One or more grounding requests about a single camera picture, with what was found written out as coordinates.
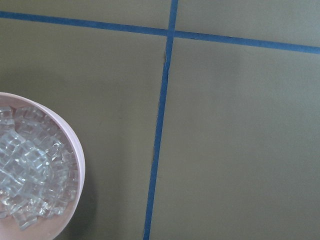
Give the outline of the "pink bowl of ice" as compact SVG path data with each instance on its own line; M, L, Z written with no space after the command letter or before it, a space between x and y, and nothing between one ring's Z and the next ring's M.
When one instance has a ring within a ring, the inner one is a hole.
M52 240L82 193L82 146L64 119L32 100L3 92L0 111L0 237Z

